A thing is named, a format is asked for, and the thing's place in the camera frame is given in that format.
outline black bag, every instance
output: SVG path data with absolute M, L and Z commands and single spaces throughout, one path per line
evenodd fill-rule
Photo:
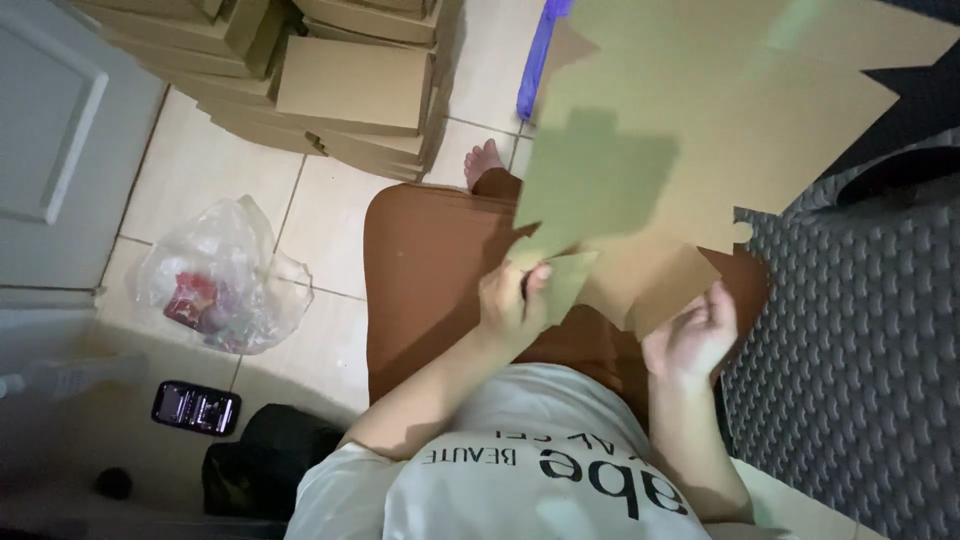
M 207 449 L 204 512 L 289 521 L 303 475 L 330 455 L 343 436 L 339 428 L 289 405 L 264 405 L 239 442 Z

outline smartphone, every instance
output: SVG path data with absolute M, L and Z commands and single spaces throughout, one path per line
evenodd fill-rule
M 151 417 L 154 422 L 197 433 L 226 437 L 236 429 L 240 396 L 182 380 L 161 382 Z

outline brown pants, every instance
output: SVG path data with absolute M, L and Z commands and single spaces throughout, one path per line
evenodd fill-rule
M 477 283 L 531 232 L 513 230 L 521 186 L 501 168 L 484 173 L 472 195 L 399 184 L 373 199 L 364 228 L 371 404 L 477 325 Z M 736 298 L 745 333 L 766 300 L 765 268 L 743 251 L 704 254 Z M 640 346 L 592 307 L 576 306 L 516 362 L 573 368 L 616 392 L 645 421 Z

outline transparent plastic bag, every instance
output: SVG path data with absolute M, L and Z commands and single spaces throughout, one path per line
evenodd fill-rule
M 297 329 L 313 301 L 306 265 L 275 245 L 250 195 L 224 199 L 154 244 L 137 273 L 136 302 L 207 347 L 263 353 Z

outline foot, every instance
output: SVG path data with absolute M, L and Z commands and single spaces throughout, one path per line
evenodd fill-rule
M 503 168 L 503 161 L 496 151 L 496 142 L 487 139 L 483 148 L 474 146 L 473 151 L 467 154 L 464 160 L 464 176 L 467 177 L 467 187 L 472 191 L 473 185 L 480 180 L 483 173 L 490 169 Z

